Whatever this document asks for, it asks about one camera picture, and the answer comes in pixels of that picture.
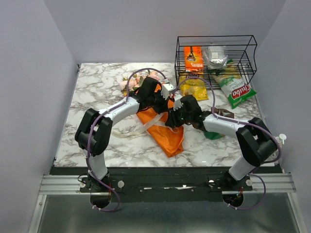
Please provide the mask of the orange wrapping paper sheet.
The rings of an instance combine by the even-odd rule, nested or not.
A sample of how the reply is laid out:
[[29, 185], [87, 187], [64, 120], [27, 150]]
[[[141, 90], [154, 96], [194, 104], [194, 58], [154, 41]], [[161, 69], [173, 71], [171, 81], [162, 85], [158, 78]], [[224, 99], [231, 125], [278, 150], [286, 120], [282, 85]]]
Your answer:
[[[138, 119], [144, 125], [152, 120], [158, 114], [152, 109], [147, 109], [136, 114]], [[162, 122], [166, 122], [168, 113], [164, 113], [164, 116], [160, 119]], [[160, 126], [152, 126], [146, 132], [154, 139], [154, 141], [160, 146], [163, 152], [168, 158], [174, 157], [183, 152], [184, 141], [184, 127], [178, 127], [178, 133], [171, 132], [168, 128]]]

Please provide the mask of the pink fake flower bunch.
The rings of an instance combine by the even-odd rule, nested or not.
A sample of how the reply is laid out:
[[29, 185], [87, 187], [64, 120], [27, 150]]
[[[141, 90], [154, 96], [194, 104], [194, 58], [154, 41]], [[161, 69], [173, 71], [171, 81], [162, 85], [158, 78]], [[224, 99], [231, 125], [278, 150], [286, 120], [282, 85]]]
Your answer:
[[155, 79], [157, 81], [160, 81], [160, 76], [159, 76], [159, 73], [157, 71], [144, 71], [144, 72], [141, 72], [136, 77], [136, 80], [138, 82], [142, 82], [146, 77], [151, 77], [151, 78], [153, 78], [153, 79]]

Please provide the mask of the green brown snack bag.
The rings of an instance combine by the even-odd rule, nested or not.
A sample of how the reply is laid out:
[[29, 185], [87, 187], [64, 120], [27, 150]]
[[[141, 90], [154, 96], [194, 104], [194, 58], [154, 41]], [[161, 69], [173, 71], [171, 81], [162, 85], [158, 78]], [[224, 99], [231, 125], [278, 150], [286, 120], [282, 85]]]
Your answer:
[[[230, 111], [228, 111], [226, 109], [214, 108], [214, 113], [217, 114], [217, 115], [220, 115], [222, 117], [228, 117], [228, 118], [232, 118], [232, 119], [235, 118], [234, 113], [230, 112]], [[224, 134], [220, 134], [220, 133], [217, 133], [217, 132], [209, 132], [209, 131], [204, 132], [204, 136], [207, 139], [210, 139], [210, 140], [217, 140], [217, 139], [220, 139], [222, 137], [225, 137]]]

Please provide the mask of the cream printed ribbon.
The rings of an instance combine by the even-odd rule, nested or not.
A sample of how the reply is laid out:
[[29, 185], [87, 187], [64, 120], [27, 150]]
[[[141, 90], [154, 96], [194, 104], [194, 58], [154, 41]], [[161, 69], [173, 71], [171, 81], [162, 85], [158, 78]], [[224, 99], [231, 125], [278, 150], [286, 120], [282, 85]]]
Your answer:
[[134, 136], [134, 135], [140, 135], [142, 133], [144, 133], [145, 131], [147, 131], [149, 128], [151, 128], [152, 126], [160, 126], [160, 127], [165, 127], [168, 128], [171, 132], [173, 133], [178, 133], [178, 129], [174, 130], [168, 126], [165, 125], [164, 122], [160, 121], [160, 119], [164, 116], [164, 113], [161, 113], [157, 116], [155, 116], [152, 120], [150, 120], [149, 122], [147, 122], [146, 124], [144, 124], [142, 127], [140, 127], [138, 130], [131, 132], [131, 133], [119, 133], [115, 130], [111, 131], [111, 134], [114, 137], [117, 138], [126, 138], [126, 137], [130, 137], [130, 136]]

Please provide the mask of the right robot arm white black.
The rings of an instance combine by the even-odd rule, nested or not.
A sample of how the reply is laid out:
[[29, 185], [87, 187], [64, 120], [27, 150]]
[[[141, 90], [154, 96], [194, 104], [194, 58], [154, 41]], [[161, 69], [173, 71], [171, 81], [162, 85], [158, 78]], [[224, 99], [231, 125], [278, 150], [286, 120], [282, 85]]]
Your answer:
[[165, 123], [170, 128], [190, 124], [198, 130], [219, 133], [236, 139], [242, 156], [229, 169], [224, 177], [224, 186], [235, 190], [244, 178], [255, 168], [261, 166], [278, 148], [279, 143], [266, 128], [260, 118], [235, 120], [220, 116], [214, 111], [202, 111], [193, 96], [185, 96], [174, 102], [174, 107], [168, 109], [168, 119]]

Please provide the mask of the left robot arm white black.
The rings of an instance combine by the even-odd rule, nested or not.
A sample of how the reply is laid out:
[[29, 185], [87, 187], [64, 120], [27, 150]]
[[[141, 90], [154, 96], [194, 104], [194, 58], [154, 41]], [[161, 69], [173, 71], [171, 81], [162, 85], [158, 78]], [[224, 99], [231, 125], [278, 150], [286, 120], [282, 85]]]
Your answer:
[[85, 112], [74, 139], [79, 148], [85, 151], [88, 173], [93, 177], [91, 186], [96, 191], [102, 192], [108, 185], [104, 150], [108, 146], [112, 127], [126, 117], [148, 108], [154, 108], [159, 114], [165, 112], [172, 90], [174, 86], [169, 81], [161, 84], [147, 77], [141, 87], [130, 91], [118, 103], [100, 111], [90, 108]]

